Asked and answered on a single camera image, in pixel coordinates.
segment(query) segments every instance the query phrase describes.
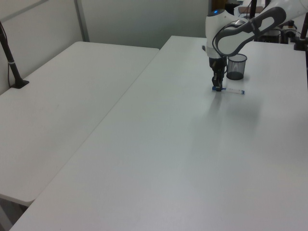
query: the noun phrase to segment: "white table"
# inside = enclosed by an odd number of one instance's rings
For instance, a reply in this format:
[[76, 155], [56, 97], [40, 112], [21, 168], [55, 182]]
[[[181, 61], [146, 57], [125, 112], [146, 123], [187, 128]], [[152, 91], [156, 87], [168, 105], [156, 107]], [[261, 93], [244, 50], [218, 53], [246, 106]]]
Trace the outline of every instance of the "white table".
[[0, 198], [30, 205], [158, 49], [77, 42], [0, 96]]
[[247, 44], [243, 96], [205, 43], [172, 37], [12, 231], [307, 230], [304, 52]]

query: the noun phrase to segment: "equipment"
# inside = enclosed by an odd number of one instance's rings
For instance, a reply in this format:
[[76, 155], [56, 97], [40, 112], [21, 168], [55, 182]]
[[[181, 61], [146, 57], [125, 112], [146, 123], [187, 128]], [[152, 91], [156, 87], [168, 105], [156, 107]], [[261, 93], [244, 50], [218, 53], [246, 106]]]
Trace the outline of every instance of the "equipment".
[[216, 91], [222, 90], [226, 57], [235, 56], [248, 42], [307, 12], [308, 0], [273, 0], [258, 17], [249, 21], [225, 10], [211, 12], [205, 22], [206, 53], [214, 71], [212, 82]]
[[3, 47], [4, 53], [6, 55], [6, 58], [8, 60], [8, 64], [11, 67], [12, 73], [15, 77], [15, 84], [13, 84], [11, 87], [20, 89], [20, 88], [24, 87], [25, 85], [27, 85], [29, 83], [29, 81], [23, 80], [19, 75], [15, 60], [12, 56], [12, 53], [11, 53], [11, 50], [10, 50], [10, 47], [9, 47], [9, 44], [8, 44], [8, 40], [7, 40], [5, 31], [4, 31], [4, 28], [1, 24], [1, 22], [0, 22], [0, 42], [1, 42], [1, 45]]

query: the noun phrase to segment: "table leg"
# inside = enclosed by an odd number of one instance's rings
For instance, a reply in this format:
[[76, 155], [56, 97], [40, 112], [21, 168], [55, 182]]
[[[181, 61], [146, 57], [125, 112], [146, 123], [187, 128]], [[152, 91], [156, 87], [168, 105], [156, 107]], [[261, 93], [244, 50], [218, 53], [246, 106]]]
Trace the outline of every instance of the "table leg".
[[8, 231], [13, 226], [9, 218], [7, 217], [6, 213], [2, 209], [0, 205], [0, 224], [4, 228], [5, 231]]

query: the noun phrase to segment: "black stand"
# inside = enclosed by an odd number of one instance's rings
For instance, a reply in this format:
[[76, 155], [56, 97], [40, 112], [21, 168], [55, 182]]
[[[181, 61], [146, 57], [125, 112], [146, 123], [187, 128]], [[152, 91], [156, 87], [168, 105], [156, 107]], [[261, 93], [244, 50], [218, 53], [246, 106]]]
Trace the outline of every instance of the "black stand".
[[11, 67], [12, 73], [15, 77], [15, 84], [13, 84], [11, 87], [20, 89], [20, 88], [24, 87], [25, 85], [27, 85], [29, 83], [29, 81], [23, 80], [19, 75], [17, 66], [16, 66], [14, 58], [12, 56], [12, 53], [11, 53], [11, 50], [10, 50], [10, 47], [9, 47], [7, 38], [5, 36], [1, 22], [0, 22], [0, 42], [1, 42], [1, 45], [3, 47], [4, 53], [6, 55], [6, 58], [8, 60], [8, 63]]
[[270, 4], [270, 0], [265, 0], [265, 8]]
[[296, 50], [296, 51], [306, 51], [307, 31], [308, 31], [308, 13], [306, 14], [306, 17], [305, 17], [305, 20], [304, 20], [302, 34], [301, 34], [300, 38], [296, 38], [296, 40], [295, 40], [294, 50]]
[[252, 0], [251, 1], [251, 8], [250, 8], [249, 19], [252, 19], [252, 18], [255, 17], [256, 9], [257, 9], [257, 0]]

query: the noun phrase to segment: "black cable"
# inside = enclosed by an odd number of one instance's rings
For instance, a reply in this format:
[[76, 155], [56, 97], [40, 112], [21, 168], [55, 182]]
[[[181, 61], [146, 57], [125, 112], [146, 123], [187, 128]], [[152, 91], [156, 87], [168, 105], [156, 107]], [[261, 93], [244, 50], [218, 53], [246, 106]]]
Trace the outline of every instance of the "black cable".
[[252, 0], [251, 0], [251, 2], [249, 3], [249, 5], [246, 7], [246, 9], [244, 10], [244, 12], [243, 13], [245, 13], [246, 12], [246, 17], [247, 17], [247, 14], [248, 14], [248, 8], [249, 8], [249, 6], [251, 5], [251, 3], [252, 3]]
[[300, 34], [300, 35], [302, 35], [302, 33], [300, 33], [300, 32], [298, 32], [297, 30], [285, 30], [286, 32], [288, 32], [288, 31], [295, 31], [295, 32], [297, 32], [298, 34]]
[[246, 8], [246, 18], [247, 18], [247, 16], [248, 16], [248, 8], [249, 8], [249, 6], [251, 5], [251, 3], [252, 3], [252, 0], [250, 1], [249, 5], [248, 5], [247, 8]]

